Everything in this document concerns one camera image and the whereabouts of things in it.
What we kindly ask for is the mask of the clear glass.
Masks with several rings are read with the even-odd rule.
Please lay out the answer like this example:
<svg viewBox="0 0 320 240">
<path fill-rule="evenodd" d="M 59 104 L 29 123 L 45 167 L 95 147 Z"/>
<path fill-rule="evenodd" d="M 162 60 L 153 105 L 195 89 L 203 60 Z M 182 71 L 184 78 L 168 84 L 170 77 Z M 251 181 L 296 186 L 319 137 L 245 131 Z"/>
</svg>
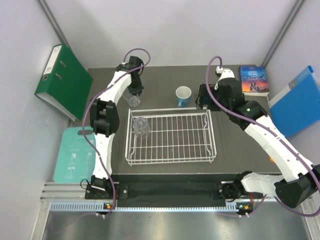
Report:
<svg viewBox="0 0 320 240">
<path fill-rule="evenodd" d="M 135 117 L 133 119 L 133 130 L 137 138 L 146 139 L 151 133 L 151 127 L 144 117 Z"/>
<path fill-rule="evenodd" d="M 132 95 L 131 93 L 123 93 L 122 97 L 126 100 L 130 107 L 138 107 L 141 103 L 141 99 L 138 95 Z"/>
</svg>

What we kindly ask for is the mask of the light blue mug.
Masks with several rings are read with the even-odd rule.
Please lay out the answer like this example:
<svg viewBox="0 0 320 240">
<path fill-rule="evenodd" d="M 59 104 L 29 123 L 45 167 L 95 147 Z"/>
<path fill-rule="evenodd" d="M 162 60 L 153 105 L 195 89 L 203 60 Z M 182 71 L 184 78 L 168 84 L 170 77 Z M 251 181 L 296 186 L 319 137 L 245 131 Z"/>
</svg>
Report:
<svg viewBox="0 0 320 240">
<path fill-rule="evenodd" d="M 189 104 L 192 90 L 187 86 L 180 86 L 175 91 L 177 105 L 179 108 L 184 108 Z"/>
</svg>

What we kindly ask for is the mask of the dark blue mug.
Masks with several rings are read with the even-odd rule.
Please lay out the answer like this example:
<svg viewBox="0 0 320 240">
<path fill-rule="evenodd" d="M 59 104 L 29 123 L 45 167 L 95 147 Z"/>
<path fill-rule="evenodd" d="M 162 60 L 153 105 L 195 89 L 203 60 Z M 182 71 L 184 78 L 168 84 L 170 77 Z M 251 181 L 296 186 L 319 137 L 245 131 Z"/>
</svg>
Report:
<svg viewBox="0 0 320 240">
<path fill-rule="evenodd" d="M 211 100 L 210 97 L 205 97 L 205 98 L 204 98 L 204 101 L 203 101 L 203 104 L 204 104 L 205 106 L 208 106 L 209 103 L 210 103 L 210 100 Z"/>
</svg>

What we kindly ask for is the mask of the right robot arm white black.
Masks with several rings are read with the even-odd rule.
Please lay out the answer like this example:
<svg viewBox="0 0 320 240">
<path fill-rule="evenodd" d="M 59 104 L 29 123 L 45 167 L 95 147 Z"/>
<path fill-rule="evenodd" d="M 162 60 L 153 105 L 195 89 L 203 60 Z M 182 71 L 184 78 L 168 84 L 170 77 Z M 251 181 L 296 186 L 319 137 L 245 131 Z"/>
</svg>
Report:
<svg viewBox="0 0 320 240">
<path fill-rule="evenodd" d="M 272 195 L 294 209 L 319 190 L 320 166 L 298 153 L 257 101 L 245 99 L 238 80 L 228 77 L 217 84 L 200 84 L 195 103 L 200 110 L 226 113 L 231 122 L 260 145 L 281 172 L 280 175 L 252 171 L 238 174 L 233 185 L 237 197 L 245 198 L 250 193 Z"/>
</svg>

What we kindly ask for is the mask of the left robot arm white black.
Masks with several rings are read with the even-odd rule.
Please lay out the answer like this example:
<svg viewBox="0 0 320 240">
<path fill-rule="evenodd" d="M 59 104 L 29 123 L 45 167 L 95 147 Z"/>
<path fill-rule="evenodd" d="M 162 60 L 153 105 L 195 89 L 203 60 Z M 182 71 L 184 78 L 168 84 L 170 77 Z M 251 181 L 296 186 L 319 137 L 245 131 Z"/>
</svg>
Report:
<svg viewBox="0 0 320 240">
<path fill-rule="evenodd" d="M 112 199 L 114 187 L 109 176 L 112 174 L 111 155 L 115 133 L 120 126 L 117 103 L 125 98 L 131 107 L 140 104 L 144 89 L 138 67 L 144 64 L 137 56 L 116 67 L 108 90 L 95 99 L 89 109 L 90 126 L 95 139 L 95 165 L 90 183 L 86 187 L 86 199 Z"/>
</svg>

